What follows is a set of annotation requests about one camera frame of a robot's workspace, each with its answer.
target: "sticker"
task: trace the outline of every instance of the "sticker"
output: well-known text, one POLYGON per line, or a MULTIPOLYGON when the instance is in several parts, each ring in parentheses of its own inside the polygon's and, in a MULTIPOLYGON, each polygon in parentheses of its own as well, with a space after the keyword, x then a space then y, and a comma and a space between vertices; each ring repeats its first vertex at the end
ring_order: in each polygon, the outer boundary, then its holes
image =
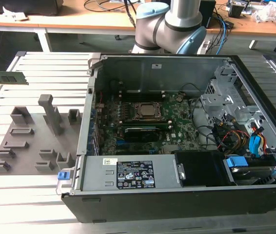
POLYGON ((162 64, 152 64, 152 69, 162 69, 162 64))
POLYGON ((116 165, 118 162, 117 158, 104 158, 103 165, 116 165))
POLYGON ((116 162, 116 164, 118 189, 148 189, 156 187, 152 161, 116 162))

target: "power supply label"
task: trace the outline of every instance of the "power supply label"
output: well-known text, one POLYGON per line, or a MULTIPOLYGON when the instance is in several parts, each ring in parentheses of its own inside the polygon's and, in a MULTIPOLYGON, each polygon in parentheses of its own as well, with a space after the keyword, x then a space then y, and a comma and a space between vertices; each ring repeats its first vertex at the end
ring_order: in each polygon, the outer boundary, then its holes
POLYGON ((119 189, 155 188, 152 161, 117 162, 117 187, 119 189))

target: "floor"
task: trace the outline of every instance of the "floor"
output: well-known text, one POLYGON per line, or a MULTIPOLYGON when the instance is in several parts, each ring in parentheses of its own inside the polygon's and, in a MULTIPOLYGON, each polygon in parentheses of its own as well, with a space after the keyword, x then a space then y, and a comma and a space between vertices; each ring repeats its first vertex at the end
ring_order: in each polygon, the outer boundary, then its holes
MULTIPOLYGON (((5 71, 17 51, 42 51, 34 33, 0 32, 0 71, 5 71)), ((134 36, 84 35, 84 43, 78 43, 76 34, 49 34, 54 52, 104 52, 127 53, 132 49, 134 36)), ((276 42, 260 41, 255 50, 248 48, 250 40, 230 39, 224 44, 221 55, 270 55, 276 62, 276 42)))

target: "desk leg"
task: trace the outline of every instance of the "desk leg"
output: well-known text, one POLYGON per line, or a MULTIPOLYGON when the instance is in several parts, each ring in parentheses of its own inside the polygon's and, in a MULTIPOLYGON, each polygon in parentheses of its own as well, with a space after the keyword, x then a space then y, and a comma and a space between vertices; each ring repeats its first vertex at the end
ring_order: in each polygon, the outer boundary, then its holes
POLYGON ((253 40, 253 41, 251 42, 251 44, 250 44, 250 46, 249 46, 250 50, 255 49, 255 46, 256 46, 257 42, 258 42, 258 40, 253 40))
POLYGON ((40 41, 40 45, 42 47, 43 52, 52 52, 50 40, 48 37, 48 33, 45 28, 38 28, 35 30, 40 41))

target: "slotted metal surface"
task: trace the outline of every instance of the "slotted metal surface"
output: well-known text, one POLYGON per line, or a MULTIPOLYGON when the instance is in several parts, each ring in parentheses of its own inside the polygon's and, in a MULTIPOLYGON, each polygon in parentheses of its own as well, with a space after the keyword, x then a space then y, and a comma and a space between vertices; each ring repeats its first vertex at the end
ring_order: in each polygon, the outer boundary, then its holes
MULTIPOLYGON (((26 105, 31 113, 43 113, 37 105, 40 94, 52 94, 60 113, 72 108, 82 112, 88 82, 88 56, 86 53, 32 52, 15 58, 9 70, 25 69, 29 86, 0 86, 0 143, 12 121, 9 114, 15 105, 26 105)), ((222 234, 245 228, 248 233, 274 230, 276 234, 276 210, 258 215, 81 224, 56 195, 56 185, 56 175, 0 176, 0 233, 13 230, 22 234, 222 234)))
POLYGON ((239 56, 276 108, 276 64, 263 56, 239 56))

